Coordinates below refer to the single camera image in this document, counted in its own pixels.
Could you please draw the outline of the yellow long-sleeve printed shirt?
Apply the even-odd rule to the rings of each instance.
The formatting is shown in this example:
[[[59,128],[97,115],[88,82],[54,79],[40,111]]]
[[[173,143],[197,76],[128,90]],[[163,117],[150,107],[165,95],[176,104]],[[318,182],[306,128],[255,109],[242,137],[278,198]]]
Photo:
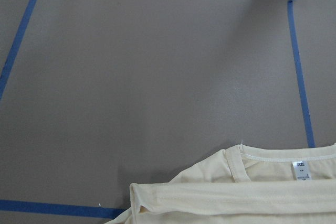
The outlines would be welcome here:
[[[129,190],[130,208],[113,223],[335,223],[335,146],[235,145]]]

